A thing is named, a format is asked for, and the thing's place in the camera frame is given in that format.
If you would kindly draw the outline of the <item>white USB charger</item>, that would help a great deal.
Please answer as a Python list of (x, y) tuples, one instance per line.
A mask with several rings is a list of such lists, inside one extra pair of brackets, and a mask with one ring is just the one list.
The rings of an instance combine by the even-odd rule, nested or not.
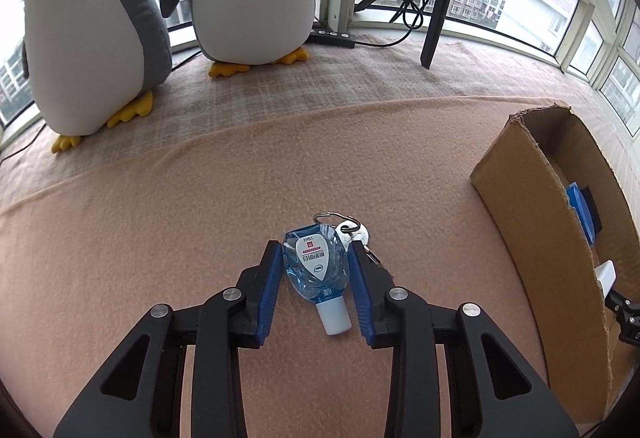
[(605, 260), (594, 268), (594, 275), (600, 285), (602, 297), (608, 297), (616, 281), (616, 270), (612, 260)]

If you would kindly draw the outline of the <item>blue sanitizer bottle keychain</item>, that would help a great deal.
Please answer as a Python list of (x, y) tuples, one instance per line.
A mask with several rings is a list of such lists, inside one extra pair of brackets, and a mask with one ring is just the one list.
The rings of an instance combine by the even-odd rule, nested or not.
[(349, 283), (347, 252), (353, 242), (360, 242), (380, 264), (368, 246), (367, 227), (335, 211), (317, 213), (313, 224), (286, 232), (282, 241), (284, 272), (297, 294), (316, 307), (329, 336), (352, 328), (343, 294)]

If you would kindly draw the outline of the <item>blue phone stand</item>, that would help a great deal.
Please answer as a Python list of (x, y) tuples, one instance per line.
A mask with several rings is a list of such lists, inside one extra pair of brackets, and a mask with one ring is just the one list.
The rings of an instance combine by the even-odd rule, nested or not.
[(566, 195), (570, 201), (570, 205), (575, 210), (576, 216), (582, 231), (584, 231), (587, 243), (593, 246), (596, 243), (597, 234), (593, 232), (593, 224), (585, 198), (582, 197), (582, 189), (576, 182), (572, 182), (566, 187)]

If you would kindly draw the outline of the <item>black lipstick tube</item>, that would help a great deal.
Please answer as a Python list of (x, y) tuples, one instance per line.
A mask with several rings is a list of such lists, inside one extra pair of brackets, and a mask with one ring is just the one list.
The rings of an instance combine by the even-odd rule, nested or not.
[(589, 187), (584, 187), (582, 189), (582, 197), (585, 198), (585, 202), (590, 212), (591, 221), (593, 224), (593, 232), (594, 234), (599, 234), (602, 231), (602, 222), (598, 212), (596, 201), (594, 200)]

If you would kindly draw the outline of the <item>brown cardboard box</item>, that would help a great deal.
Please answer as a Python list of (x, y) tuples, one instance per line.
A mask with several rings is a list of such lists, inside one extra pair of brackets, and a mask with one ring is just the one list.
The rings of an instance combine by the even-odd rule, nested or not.
[[(582, 120), (565, 106), (512, 115), (471, 173), (535, 314), (550, 388), (577, 424), (604, 418), (634, 362), (620, 342), (594, 268), (612, 260), (615, 285), (639, 297), (639, 224), (614, 171)], [(589, 187), (602, 231), (590, 246), (566, 187)]]

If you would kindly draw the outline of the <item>pink blanket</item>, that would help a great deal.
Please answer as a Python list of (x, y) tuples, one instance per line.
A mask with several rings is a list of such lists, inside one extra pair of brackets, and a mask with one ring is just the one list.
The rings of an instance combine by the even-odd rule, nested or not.
[(68, 179), (1, 215), (1, 378), (42, 436), (153, 305), (197, 305), (321, 210), (397, 284), (482, 306), (538, 372), (523, 285), (470, 173), (521, 102), (424, 98), (224, 130)]

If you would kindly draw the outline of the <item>pink plaid mat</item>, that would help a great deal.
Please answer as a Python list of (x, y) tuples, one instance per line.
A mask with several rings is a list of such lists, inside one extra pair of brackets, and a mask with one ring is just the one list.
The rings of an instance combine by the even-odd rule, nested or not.
[(8, 207), (111, 161), (256, 121), (360, 103), (467, 96), (568, 104), (625, 194), (637, 194), (638, 143), (584, 80), (533, 57), (454, 38), (439, 43), (432, 66), (424, 69), (416, 58), (420, 46), (419, 40), (381, 50), (311, 46), (306, 62), (216, 80), (206, 75), (207, 60), (197, 56), (155, 91), (149, 116), (96, 132), (76, 149), (52, 154), (54, 133), (40, 121), (32, 124), (1, 154), (1, 204)]

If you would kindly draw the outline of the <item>black inline remote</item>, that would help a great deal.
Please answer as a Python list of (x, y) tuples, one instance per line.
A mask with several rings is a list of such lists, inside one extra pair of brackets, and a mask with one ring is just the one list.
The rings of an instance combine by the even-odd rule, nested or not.
[(356, 42), (346, 32), (329, 31), (326, 29), (313, 29), (309, 34), (307, 43), (322, 44), (322, 46), (338, 46), (339, 48), (354, 49)]

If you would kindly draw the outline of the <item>large plush penguin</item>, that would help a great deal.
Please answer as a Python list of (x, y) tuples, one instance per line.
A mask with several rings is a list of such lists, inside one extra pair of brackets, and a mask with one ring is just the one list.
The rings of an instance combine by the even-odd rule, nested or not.
[(24, 0), (23, 65), (52, 153), (149, 115), (171, 72), (155, 0)]

